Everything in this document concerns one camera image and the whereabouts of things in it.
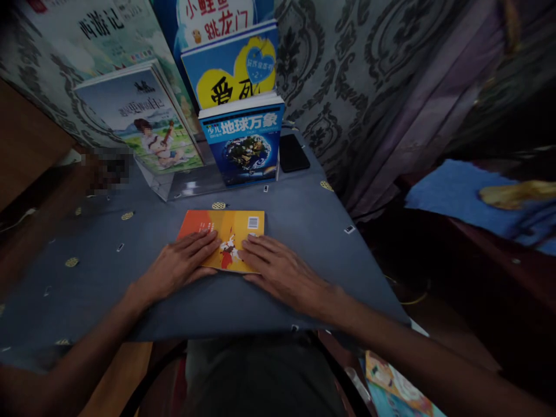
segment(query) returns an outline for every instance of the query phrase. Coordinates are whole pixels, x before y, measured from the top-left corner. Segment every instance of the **table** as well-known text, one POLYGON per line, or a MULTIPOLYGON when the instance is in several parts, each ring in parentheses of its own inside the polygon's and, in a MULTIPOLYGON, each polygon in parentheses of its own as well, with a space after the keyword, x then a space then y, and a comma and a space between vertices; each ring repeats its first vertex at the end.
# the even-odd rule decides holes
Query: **table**
MULTIPOLYGON (((297 135, 284 129, 282 134, 297 135)), ((304 148, 311 168, 280 172, 278 182, 250 185, 164 203, 137 167, 129 184, 107 196, 85 199, 81 214, 65 219, 27 276, 6 301, 0 319, 0 361, 47 368, 37 359, 53 345, 67 349, 83 337, 158 256, 175 240, 189 209, 264 210, 266 234, 296 251, 324 279, 361 302, 408 324, 403 311, 315 156, 304 148), (133 212, 128 220, 122 215, 133 212), (65 265, 70 258, 79 263, 65 265)), ((272 299, 234 273, 219 272, 153 306, 130 335, 134 341, 208 338, 221 335, 323 328, 324 324, 272 299)))

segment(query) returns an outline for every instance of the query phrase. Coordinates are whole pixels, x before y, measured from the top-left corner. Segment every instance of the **forearm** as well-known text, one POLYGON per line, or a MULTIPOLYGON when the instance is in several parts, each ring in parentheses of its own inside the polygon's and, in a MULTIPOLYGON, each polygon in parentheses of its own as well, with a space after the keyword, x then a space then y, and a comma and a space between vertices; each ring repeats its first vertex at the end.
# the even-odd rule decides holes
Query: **forearm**
POLYGON ((38 401, 30 405, 28 414, 77 416, 147 307, 130 287, 102 321, 44 376, 38 401))
POLYGON ((323 320, 394 365, 449 416, 553 415, 496 374, 337 291, 323 320))

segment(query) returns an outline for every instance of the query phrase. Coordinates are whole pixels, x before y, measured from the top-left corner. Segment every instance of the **black phone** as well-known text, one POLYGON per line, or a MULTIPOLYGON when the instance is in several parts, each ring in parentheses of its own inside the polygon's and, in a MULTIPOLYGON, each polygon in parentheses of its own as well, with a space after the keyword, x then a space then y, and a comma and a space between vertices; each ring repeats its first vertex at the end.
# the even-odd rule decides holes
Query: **black phone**
POLYGON ((300 171, 311 166, 295 135, 280 138, 280 166, 285 173, 300 171))

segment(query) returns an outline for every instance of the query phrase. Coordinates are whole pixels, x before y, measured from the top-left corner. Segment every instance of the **globe illustration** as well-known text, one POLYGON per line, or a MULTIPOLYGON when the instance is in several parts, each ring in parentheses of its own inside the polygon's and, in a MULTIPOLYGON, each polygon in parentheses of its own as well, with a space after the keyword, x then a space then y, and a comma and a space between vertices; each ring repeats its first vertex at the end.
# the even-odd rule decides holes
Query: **globe illustration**
POLYGON ((228 141, 222 157, 238 168, 251 171, 265 165, 271 150, 264 136, 253 134, 228 141))

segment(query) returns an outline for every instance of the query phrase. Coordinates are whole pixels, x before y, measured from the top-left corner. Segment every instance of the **left hand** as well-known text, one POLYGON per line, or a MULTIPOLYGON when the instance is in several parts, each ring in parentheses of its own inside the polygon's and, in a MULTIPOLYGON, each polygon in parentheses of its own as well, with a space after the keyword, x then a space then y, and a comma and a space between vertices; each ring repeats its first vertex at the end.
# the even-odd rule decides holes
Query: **left hand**
POLYGON ((215 269, 199 265, 220 246, 222 240, 217 236, 217 231, 205 230, 166 245, 148 271, 131 285, 134 296, 149 306, 187 284, 216 274, 215 269))

